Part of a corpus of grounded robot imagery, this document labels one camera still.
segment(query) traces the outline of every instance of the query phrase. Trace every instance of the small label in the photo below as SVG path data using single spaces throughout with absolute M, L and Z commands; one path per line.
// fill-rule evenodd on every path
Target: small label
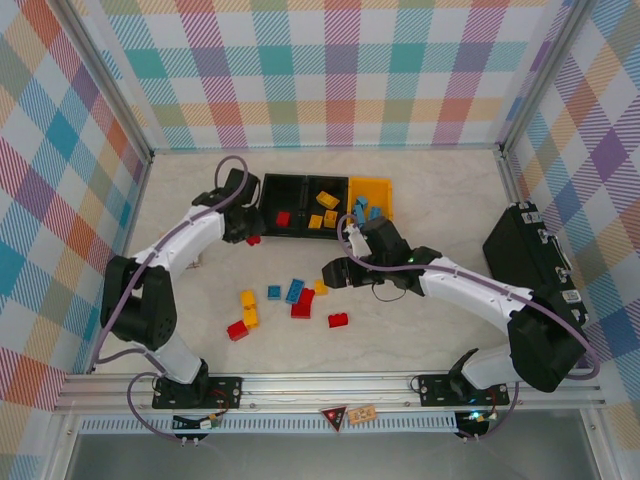
M 347 411 L 346 405 L 343 407 L 333 407 L 326 408 L 324 410 L 320 410 L 320 413 L 327 419 L 331 428 L 335 430 L 336 433 L 340 433 L 340 429 L 342 429 L 342 421 L 344 420 L 345 413 Z
M 370 422 L 371 420 L 375 420 L 378 417 L 378 415 L 376 414 L 376 407 L 374 407 L 373 405 L 349 410 L 347 415 L 349 416 L 349 423 L 351 425 Z
M 580 303 L 582 301 L 580 292 L 577 290 L 565 290 L 562 292 L 562 298 L 564 298 L 564 301 L 567 303 Z
M 522 220 L 524 220 L 524 223 L 541 223 L 542 222 L 542 217 L 540 217 L 540 212 L 525 212 L 525 213 L 521 213 L 520 215 L 522 215 Z

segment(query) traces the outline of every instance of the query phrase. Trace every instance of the black tray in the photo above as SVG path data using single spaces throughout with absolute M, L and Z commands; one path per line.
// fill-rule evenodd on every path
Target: black tray
M 327 209 L 316 200 L 316 196 L 322 191 L 340 200 L 335 208 L 339 219 L 347 211 L 347 177 L 265 174 L 260 196 L 260 213 L 266 226 L 263 235 L 337 239 L 335 228 L 324 227 L 324 222 L 322 228 L 308 228 L 311 215 L 321 215 L 324 218 Z M 280 212 L 291 214 L 289 227 L 282 228 L 276 225 Z

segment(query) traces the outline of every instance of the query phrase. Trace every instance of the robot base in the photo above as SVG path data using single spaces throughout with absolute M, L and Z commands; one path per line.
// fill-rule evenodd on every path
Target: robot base
M 242 377 L 209 376 L 201 370 L 193 383 L 183 385 L 160 378 L 154 386 L 151 408 L 154 410 L 237 410 L 242 397 Z
M 506 385 L 494 385 L 486 390 L 477 390 L 471 385 L 465 391 L 464 398 L 451 388 L 451 376 L 419 375 L 417 391 L 420 392 L 420 405 L 423 407 L 492 407 L 509 405 L 509 393 Z

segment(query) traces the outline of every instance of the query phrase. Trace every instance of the plaid fabric backdrop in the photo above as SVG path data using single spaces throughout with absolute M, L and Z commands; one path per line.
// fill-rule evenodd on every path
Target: plaid fabric backdrop
M 172 149 L 493 144 L 567 10 L 562 0 L 74 3 L 149 138 Z
M 45 0 L 0 1 L 0 62 L 0 479 L 26 479 L 143 163 Z
M 571 255 L 618 441 L 640 475 L 639 25 L 637 0 L 598 4 L 513 161 Z

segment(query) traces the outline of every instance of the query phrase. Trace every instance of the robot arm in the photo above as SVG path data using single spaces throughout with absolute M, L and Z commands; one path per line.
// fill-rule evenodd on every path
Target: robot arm
M 384 217 L 367 222 L 360 230 L 349 226 L 346 231 L 354 255 L 369 265 L 395 267 L 414 264 L 433 268 L 379 271 L 343 257 L 323 268 L 327 286 L 359 287 L 391 280 L 403 290 L 448 300 L 476 313 L 507 336 L 508 342 L 504 345 L 489 350 L 471 350 L 452 367 L 450 386 L 461 398 L 472 387 L 483 390 L 520 380 L 538 390 L 552 392 L 584 354 L 584 347 L 566 330 L 517 300 L 531 300 L 549 308 L 582 333 L 560 292 L 549 288 L 532 292 L 505 285 L 459 267 L 430 248 L 411 249 L 393 223 Z M 498 287 L 508 295 L 501 295 L 491 287 Z
M 186 223 L 185 228 L 170 239 L 159 240 L 132 258 L 116 256 L 109 261 L 105 271 L 100 318 L 103 327 L 133 273 L 155 252 L 155 257 L 147 264 L 135 285 L 136 294 L 127 298 L 111 332 L 120 340 L 146 349 L 147 355 L 166 371 L 164 383 L 181 390 L 183 397 L 192 397 L 194 404 L 204 393 L 202 385 L 206 383 L 208 367 L 189 350 L 176 331 L 173 284 L 211 243 L 217 240 L 238 243 L 264 231 L 264 222 L 256 207 L 246 206 L 259 184 L 257 177 L 251 174 L 234 202 L 222 210 L 203 215 L 239 187 L 243 174 L 242 170 L 232 169 L 224 187 L 204 192 L 194 199 L 187 214 L 178 223 Z M 162 248 L 158 248 L 160 242 L 163 242 Z

